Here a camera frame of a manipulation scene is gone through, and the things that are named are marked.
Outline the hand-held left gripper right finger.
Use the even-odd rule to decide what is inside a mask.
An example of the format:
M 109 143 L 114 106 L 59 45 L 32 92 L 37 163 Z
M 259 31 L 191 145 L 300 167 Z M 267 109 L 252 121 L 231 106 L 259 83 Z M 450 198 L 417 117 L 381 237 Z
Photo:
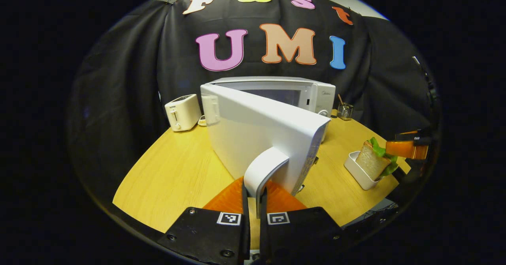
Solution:
M 308 208 L 271 181 L 260 221 L 260 265 L 332 265 L 346 248 L 344 230 L 323 207 Z

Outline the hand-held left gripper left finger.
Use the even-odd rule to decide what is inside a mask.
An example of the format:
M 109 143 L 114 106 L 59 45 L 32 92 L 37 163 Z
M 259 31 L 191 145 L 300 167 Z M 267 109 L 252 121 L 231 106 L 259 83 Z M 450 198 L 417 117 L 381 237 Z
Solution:
M 157 243 L 209 265 L 242 265 L 250 259 L 247 191 L 242 177 L 202 209 L 186 208 Z

